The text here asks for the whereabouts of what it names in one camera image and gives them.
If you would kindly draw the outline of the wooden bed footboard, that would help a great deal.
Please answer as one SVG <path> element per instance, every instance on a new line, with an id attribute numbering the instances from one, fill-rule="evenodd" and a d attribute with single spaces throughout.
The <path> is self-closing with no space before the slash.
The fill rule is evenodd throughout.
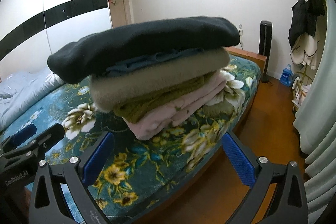
<path id="1" fill-rule="evenodd" d="M 244 81 L 246 86 L 251 81 L 258 85 L 265 71 L 267 57 L 235 47 L 228 47 L 226 51 L 231 60 L 224 70 Z"/>

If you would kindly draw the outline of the black tower fan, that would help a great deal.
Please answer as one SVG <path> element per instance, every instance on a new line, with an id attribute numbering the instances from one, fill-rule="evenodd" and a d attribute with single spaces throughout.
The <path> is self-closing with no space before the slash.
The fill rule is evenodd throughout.
<path id="1" fill-rule="evenodd" d="M 262 83 L 268 83 L 267 69 L 270 57 L 271 43 L 272 43 L 272 27 L 273 23 L 267 20 L 260 22 L 260 41 L 259 41 L 259 55 L 266 57 L 265 68 L 262 73 Z"/>

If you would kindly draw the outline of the pale green curtain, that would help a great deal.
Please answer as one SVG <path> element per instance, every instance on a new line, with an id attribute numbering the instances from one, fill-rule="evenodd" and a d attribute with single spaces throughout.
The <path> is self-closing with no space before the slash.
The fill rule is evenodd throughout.
<path id="1" fill-rule="evenodd" d="M 307 154 L 308 222 L 316 223 L 335 194 L 335 0 L 326 0 L 325 46 L 314 81 L 295 114 L 299 145 Z"/>

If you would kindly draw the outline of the white black sliding wardrobe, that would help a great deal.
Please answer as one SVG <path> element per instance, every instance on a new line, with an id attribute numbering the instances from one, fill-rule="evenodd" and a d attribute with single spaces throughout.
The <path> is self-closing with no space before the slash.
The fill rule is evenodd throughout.
<path id="1" fill-rule="evenodd" d="M 1 0 L 1 78 L 40 71 L 67 43 L 111 27 L 108 0 Z"/>

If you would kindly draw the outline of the wooden door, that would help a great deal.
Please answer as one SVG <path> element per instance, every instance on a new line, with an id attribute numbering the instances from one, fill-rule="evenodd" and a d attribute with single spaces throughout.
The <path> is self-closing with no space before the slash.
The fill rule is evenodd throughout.
<path id="1" fill-rule="evenodd" d="M 129 0 L 108 0 L 112 27 L 131 24 Z"/>

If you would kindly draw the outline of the light blue floral quilt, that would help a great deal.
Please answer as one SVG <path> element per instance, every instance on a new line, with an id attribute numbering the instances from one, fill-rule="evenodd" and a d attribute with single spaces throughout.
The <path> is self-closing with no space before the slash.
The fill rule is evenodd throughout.
<path id="1" fill-rule="evenodd" d="M 1 130 L 63 84 L 48 67 L 37 73 L 21 71 L 9 75 L 1 82 Z"/>

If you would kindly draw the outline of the pink folded garment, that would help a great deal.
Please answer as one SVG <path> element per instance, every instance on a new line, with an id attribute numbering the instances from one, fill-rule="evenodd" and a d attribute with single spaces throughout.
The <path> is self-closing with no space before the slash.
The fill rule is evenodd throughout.
<path id="1" fill-rule="evenodd" d="M 218 70 L 199 89 L 151 110 L 137 123 L 126 122 L 138 140 L 149 140 L 169 125 L 176 127 L 223 90 L 228 77 Z"/>

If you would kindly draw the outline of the olive knitted folded garment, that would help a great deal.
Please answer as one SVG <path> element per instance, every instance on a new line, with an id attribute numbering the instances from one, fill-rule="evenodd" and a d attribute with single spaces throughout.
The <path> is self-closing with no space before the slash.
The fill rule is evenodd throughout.
<path id="1" fill-rule="evenodd" d="M 116 116 L 125 118 L 130 123 L 137 123 L 151 110 L 201 88 L 216 72 L 213 71 L 180 84 L 129 98 L 114 105 L 112 111 Z"/>

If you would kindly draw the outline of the blue detergent bottle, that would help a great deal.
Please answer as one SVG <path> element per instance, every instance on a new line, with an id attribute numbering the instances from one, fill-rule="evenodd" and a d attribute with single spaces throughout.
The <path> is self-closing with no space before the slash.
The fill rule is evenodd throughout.
<path id="1" fill-rule="evenodd" d="M 281 77 L 280 77 L 280 83 L 287 87 L 292 86 L 292 75 L 293 72 L 291 70 L 291 65 L 288 64 L 286 68 L 283 69 Z"/>

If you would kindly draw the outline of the hanging clothes on rack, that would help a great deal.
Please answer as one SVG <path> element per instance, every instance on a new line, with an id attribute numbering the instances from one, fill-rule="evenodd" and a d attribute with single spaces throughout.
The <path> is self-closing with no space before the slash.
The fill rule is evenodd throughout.
<path id="1" fill-rule="evenodd" d="M 317 69 L 319 31 L 318 17 L 325 15 L 325 0 L 298 0 L 291 7 L 289 29 L 290 57 L 294 65 Z"/>

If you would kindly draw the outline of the teal floral bed blanket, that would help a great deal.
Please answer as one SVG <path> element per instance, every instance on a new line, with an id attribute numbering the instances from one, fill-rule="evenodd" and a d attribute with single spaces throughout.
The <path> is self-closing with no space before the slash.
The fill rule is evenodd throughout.
<path id="1" fill-rule="evenodd" d="M 177 127 L 147 141 L 136 139 L 122 118 L 93 104 L 88 81 L 64 84 L 22 113 L 1 132 L 5 139 L 30 124 L 38 132 L 55 123 L 66 136 L 46 154 L 50 164 L 80 156 L 103 131 L 114 135 L 114 150 L 89 191 L 112 223 L 131 223 L 168 200 L 190 181 L 221 146 L 253 100 L 261 71 L 253 61 L 232 56 L 225 69 L 223 110 L 199 108 Z"/>

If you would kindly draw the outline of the beige folded sweater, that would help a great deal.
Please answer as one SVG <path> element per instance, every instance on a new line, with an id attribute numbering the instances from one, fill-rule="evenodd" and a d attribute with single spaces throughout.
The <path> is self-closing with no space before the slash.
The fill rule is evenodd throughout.
<path id="1" fill-rule="evenodd" d="M 90 94 L 98 110 L 112 111 L 114 105 L 217 71 L 228 65 L 223 47 L 145 67 L 123 76 L 89 78 Z"/>

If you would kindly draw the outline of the black grey fleece hoodie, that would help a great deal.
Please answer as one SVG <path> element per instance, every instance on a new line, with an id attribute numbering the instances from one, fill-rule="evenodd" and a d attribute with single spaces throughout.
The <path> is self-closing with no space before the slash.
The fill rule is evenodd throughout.
<path id="1" fill-rule="evenodd" d="M 77 84 L 120 61 L 193 48 L 236 46 L 238 29 L 220 17 L 155 20 L 112 28 L 70 42 L 47 59 L 64 82 Z"/>

